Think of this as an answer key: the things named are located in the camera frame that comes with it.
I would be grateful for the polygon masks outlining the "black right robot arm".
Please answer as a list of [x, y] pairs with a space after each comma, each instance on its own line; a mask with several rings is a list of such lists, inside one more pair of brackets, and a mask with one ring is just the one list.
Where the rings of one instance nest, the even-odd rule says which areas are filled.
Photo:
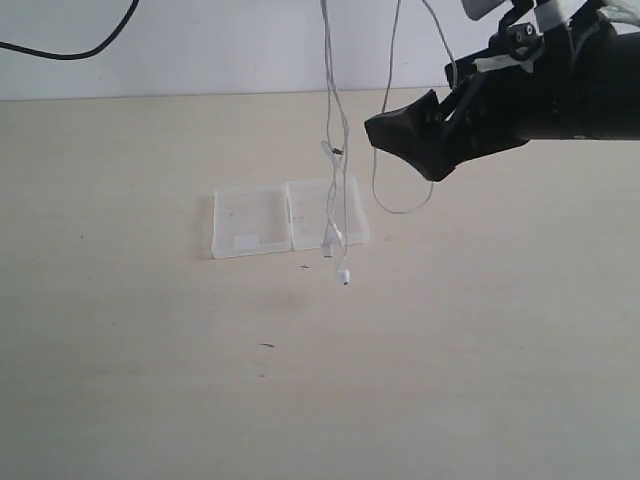
[[486, 48], [429, 91], [366, 120], [372, 147], [443, 180], [464, 162], [531, 140], [639, 137], [639, 15], [621, 1], [514, 1]]

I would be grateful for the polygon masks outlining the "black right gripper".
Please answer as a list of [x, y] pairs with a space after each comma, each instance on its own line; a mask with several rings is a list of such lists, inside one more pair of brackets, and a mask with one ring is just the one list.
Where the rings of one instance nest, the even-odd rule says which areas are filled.
[[531, 140], [570, 139], [574, 53], [568, 29], [497, 32], [485, 49], [456, 61], [463, 78], [446, 99], [429, 90], [366, 120], [369, 143], [440, 182], [465, 160]]

